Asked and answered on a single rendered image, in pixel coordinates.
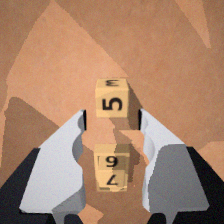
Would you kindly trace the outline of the tan wooden number cube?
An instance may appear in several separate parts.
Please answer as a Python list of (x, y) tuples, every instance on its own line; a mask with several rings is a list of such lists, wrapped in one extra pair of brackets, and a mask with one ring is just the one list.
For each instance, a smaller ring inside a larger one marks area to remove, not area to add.
[(126, 79), (98, 79), (95, 89), (98, 118), (127, 118), (129, 86)]
[(99, 156), (99, 186), (125, 186), (125, 159), (124, 156)]

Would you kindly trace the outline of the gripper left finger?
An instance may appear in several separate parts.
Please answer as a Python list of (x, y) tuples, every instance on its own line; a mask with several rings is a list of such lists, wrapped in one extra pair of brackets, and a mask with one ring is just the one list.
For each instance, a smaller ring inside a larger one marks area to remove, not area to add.
[(81, 166), (81, 109), (21, 162), (0, 188), (0, 224), (64, 224), (67, 214), (86, 206)]

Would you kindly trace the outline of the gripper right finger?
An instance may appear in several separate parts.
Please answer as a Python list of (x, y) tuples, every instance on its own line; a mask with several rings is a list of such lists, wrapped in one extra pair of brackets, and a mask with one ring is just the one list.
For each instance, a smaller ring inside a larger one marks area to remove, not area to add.
[(210, 165), (145, 109), (138, 109), (138, 128), (149, 160), (143, 207), (163, 213), (167, 224), (224, 224), (224, 181)]

